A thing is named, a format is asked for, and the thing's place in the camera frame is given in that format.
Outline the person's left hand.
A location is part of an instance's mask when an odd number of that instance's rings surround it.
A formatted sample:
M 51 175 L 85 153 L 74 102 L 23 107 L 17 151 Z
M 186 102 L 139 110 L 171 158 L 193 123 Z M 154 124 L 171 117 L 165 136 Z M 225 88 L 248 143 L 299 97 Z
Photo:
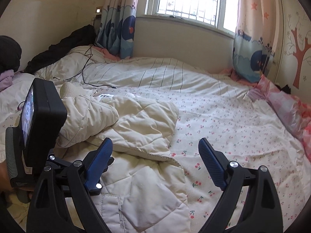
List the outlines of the person's left hand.
M 6 160 L 0 163 L 0 190 L 4 192 L 11 192 L 17 187 L 12 187 L 10 184 L 10 178 L 7 171 Z

